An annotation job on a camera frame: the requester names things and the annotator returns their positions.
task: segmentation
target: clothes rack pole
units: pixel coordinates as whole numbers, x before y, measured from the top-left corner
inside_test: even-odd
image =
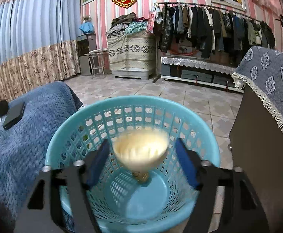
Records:
[[[187,2],[158,2],[158,3],[155,3],[155,4],[186,4],[186,5],[195,5],[195,6],[201,6],[201,7],[208,7],[208,8],[214,8],[214,9],[218,9],[218,10],[226,10],[226,11],[231,11],[231,10],[228,10],[228,9],[225,9],[225,8],[221,8],[221,7],[216,7],[216,6],[213,6],[213,5],[207,5],[207,4],[200,4],[200,3],[187,3]],[[252,20],[255,20],[257,22],[260,22],[259,20],[257,20],[256,18],[252,18],[248,15],[245,15],[243,13],[240,13],[240,12],[237,12],[237,11],[232,11],[233,13],[235,14],[238,14],[238,15],[241,15],[241,16],[244,16],[244,17],[247,17],[247,18],[250,18]]]

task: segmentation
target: basket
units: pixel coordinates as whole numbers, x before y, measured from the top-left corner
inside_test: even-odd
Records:
[[[63,168],[98,149],[104,138],[112,144],[124,130],[141,127],[169,134],[167,156],[149,172],[150,179],[140,184],[118,164],[110,149],[98,184],[87,192],[102,232],[162,232],[190,216],[198,192],[187,183],[177,160],[177,137],[204,160],[220,165],[216,139],[197,114],[178,103],[150,96],[116,97],[77,111],[54,134],[46,165]],[[60,195],[62,207],[72,215],[66,187],[61,187]]]

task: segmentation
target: yellow bowl-shaped object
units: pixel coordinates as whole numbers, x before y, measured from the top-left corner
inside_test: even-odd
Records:
[[[130,130],[114,142],[117,160],[132,172],[146,173],[166,157],[168,135],[158,130]]]

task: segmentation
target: pile of clothes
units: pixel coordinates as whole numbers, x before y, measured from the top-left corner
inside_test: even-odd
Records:
[[[224,51],[231,56],[244,56],[252,46],[275,48],[272,29],[265,23],[238,18],[232,11],[223,13],[207,7],[164,4],[160,25],[159,49],[167,52],[173,38],[176,43],[187,39],[192,47],[209,58],[211,52]]]
[[[120,36],[123,34],[132,35],[147,28],[147,19],[137,18],[134,12],[128,15],[122,15],[111,22],[111,28],[106,32],[107,38]]]

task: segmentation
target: floral curtain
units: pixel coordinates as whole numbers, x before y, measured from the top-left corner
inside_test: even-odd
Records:
[[[80,0],[0,0],[0,100],[80,73]]]

